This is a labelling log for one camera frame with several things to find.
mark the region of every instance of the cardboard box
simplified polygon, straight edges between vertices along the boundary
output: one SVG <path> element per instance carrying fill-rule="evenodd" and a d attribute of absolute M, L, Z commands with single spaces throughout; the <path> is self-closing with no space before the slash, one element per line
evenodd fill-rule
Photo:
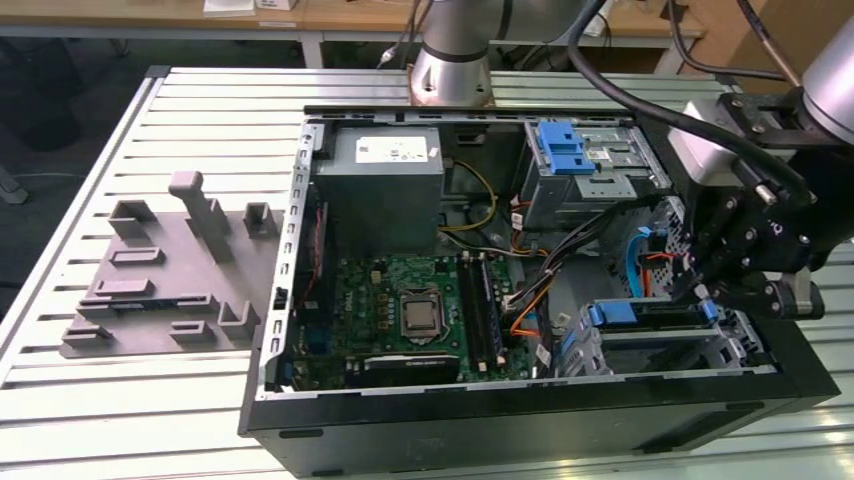
<path fill-rule="evenodd" d="M 291 10 L 299 0 L 255 0 L 258 8 L 271 8 L 274 10 Z"/>

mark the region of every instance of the yellow wire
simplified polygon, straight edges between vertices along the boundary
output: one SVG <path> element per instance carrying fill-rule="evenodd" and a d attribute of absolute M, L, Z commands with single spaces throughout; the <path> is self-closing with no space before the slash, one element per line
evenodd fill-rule
<path fill-rule="evenodd" d="M 495 191 L 493 190 L 493 186 L 490 185 L 490 182 L 486 181 L 486 178 L 483 178 L 483 175 L 481 175 L 481 173 L 478 173 L 474 167 L 469 165 L 466 162 L 463 162 L 462 160 L 454 160 L 454 163 L 458 163 L 459 165 L 462 165 L 466 168 L 466 170 L 469 170 L 471 174 L 475 177 L 478 177 L 478 180 L 481 180 L 481 183 L 483 184 L 487 191 L 490 192 L 490 200 L 493 202 L 493 206 L 490 207 L 490 214 L 478 223 L 473 223 L 470 225 L 439 227 L 439 231 L 442 232 L 461 232 L 463 230 L 474 230 L 475 228 L 482 227 L 483 225 L 490 223 L 490 220 L 493 220 L 493 217 L 495 216 L 495 211 L 498 210 L 498 200 L 495 198 Z"/>

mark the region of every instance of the black hose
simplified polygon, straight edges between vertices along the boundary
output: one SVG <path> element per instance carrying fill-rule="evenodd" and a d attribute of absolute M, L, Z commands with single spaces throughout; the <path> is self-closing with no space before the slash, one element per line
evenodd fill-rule
<path fill-rule="evenodd" d="M 731 75 L 733 77 L 761 78 L 763 80 L 777 80 L 778 82 L 786 81 L 783 76 L 777 72 L 754 70 L 750 68 L 717 67 L 714 65 L 709 65 L 706 63 L 699 62 L 699 60 L 691 57 L 689 49 L 685 46 L 685 39 L 682 38 L 682 28 L 679 27 L 679 22 L 677 21 L 675 4 L 677 4 L 677 0 L 667 0 L 667 11 L 670 13 L 670 30 L 673 31 L 673 43 L 677 46 L 677 51 L 679 52 L 679 56 L 682 57 L 682 60 L 685 60 L 685 63 L 687 63 L 691 67 L 694 67 L 701 72 L 706 72 L 717 75 Z"/>
<path fill-rule="evenodd" d="M 430 9 L 433 8 L 434 0 L 427 1 L 427 6 L 425 7 L 425 11 L 422 12 L 422 16 L 418 20 L 418 24 L 413 22 L 410 24 L 410 41 L 406 44 L 406 50 L 403 51 L 403 55 L 401 55 L 401 68 L 406 68 L 406 62 L 410 56 L 410 51 L 413 50 L 413 44 L 415 43 L 415 35 L 422 31 L 422 26 L 425 25 L 425 20 L 427 19 L 427 15 L 430 15 Z"/>
<path fill-rule="evenodd" d="M 771 33 L 767 28 L 762 24 L 762 19 L 757 14 L 757 11 L 753 9 L 749 0 L 738 0 L 738 7 L 742 9 L 742 14 L 747 19 L 747 23 L 750 24 L 750 28 L 753 32 L 759 37 L 759 42 L 762 43 L 762 48 L 765 49 L 765 53 L 767 53 L 769 58 L 777 65 L 777 69 L 779 70 L 783 78 L 791 84 L 793 87 L 801 87 L 801 76 L 798 72 L 795 72 L 789 59 L 786 58 L 786 54 L 783 50 L 779 48 L 777 41 L 771 37 Z"/>
<path fill-rule="evenodd" d="M 585 34 L 585 28 L 597 16 L 605 2 L 606 0 L 589 0 L 587 5 L 582 9 L 581 16 L 570 27 L 567 55 L 578 72 L 585 76 L 594 87 L 597 87 L 597 89 L 611 100 L 619 103 L 629 110 L 646 115 L 651 119 L 658 120 L 666 125 L 670 125 L 693 135 L 697 135 L 735 153 L 735 155 L 741 157 L 746 166 L 761 170 L 774 179 L 774 181 L 779 183 L 786 190 L 786 193 L 790 195 L 789 200 L 794 205 L 809 205 L 811 201 L 810 190 L 803 178 L 801 178 L 798 173 L 791 169 L 791 167 L 789 167 L 789 165 L 786 165 L 786 163 L 730 131 L 635 97 L 626 90 L 614 85 L 614 83 L 611 83 L 597 71 L 587 61 L 587 58 L 578 47 L 578 43 L 582 35 Z"/>
<path fill-rule="evenodd" d="M 750 5 L 750 1 L 749 0 L 738 0 L 738 7 L 742 9 L 742 14 L 745 15 L 745 18 L 747 19 L 747 23 L 750 24 L 750 28 L 753 29 L 754 33 L 759 37 L 759 40 L 765 42 L 766 40 L 769 40 L 771 38 L 771 33 L 769 32 L 769 29 L 765 28 L 765 24 L 762 23 L 762 19 L 759 18 L 759 15 L 757 14 L 757 11 L 753 9 L 753 5 Z"/>

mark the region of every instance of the gray power supply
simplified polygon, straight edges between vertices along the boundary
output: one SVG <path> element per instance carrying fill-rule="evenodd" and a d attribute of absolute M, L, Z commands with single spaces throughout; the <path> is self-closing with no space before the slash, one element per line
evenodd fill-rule
<path fill-rule="evenodd" d="M 431 254 L 442 196 L 439 131 L 344 128 L 315 181 L 334 205 L 339 253 L 350 257 Z"/>

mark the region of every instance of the aluminum table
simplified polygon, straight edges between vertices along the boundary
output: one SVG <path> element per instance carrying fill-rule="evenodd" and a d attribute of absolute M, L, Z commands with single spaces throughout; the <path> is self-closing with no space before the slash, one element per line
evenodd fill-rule
<path fill-rule="evenodd" d="M 611 78 L 677 109 L 725 88 L 707 78 Z M 614 106 L 575 74 L 495 73 L 493 84 L 499 106 Z M 107 250 L 118 200 L 182 211 L 166 193 L 170 176 L 199 170 L 224 209 L 250 201 L 282 208 L 303 106 L 406 102 L 396 72 L 174 68 L 144 80 L 0 324 L 3 478 L 288 478 L 236 435 L 248 351 L 66 360 L 60 337 Z M 842 389 L 819 408 L 763 420 L 690 453 L 401 478 L 854 477 L 854 245 L 837 249 L 815 281 L 828 316 L 802 328 Z"/>

